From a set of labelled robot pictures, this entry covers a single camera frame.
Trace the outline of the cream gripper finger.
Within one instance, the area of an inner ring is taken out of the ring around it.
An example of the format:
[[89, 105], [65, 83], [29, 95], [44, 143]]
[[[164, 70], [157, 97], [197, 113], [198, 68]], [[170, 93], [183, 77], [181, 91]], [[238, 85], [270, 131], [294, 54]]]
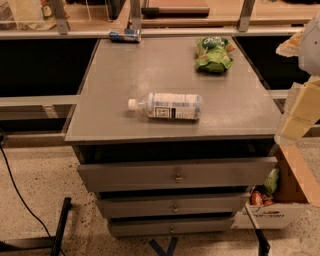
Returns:
[[295, 99], [287, 98], [293, 103], [288, 109], [281, 134], [291, 140], [303, 137], [320, 119], [320, 80], [311, 80], [295, 89]]

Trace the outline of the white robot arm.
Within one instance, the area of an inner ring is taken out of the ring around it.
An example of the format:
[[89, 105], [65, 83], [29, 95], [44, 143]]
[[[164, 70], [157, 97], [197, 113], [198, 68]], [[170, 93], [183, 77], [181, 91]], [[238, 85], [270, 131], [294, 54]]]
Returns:
[[302, 138], [320, 119], [320, 13], [307, 24], [298, 51], [299, 68], [311, 76], [303, 85], [293, 85], [285, 101], [279, 136], [287, 140]]

